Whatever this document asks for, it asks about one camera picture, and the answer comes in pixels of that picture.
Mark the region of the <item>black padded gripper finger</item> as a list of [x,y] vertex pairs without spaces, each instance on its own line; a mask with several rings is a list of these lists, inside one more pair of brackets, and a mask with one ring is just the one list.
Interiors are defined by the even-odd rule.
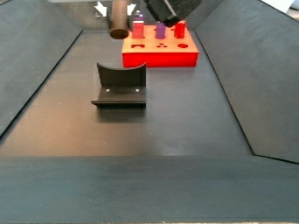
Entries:
[[145,0],[157,21],[167,27],[177,25],[202,4],[202,0]]

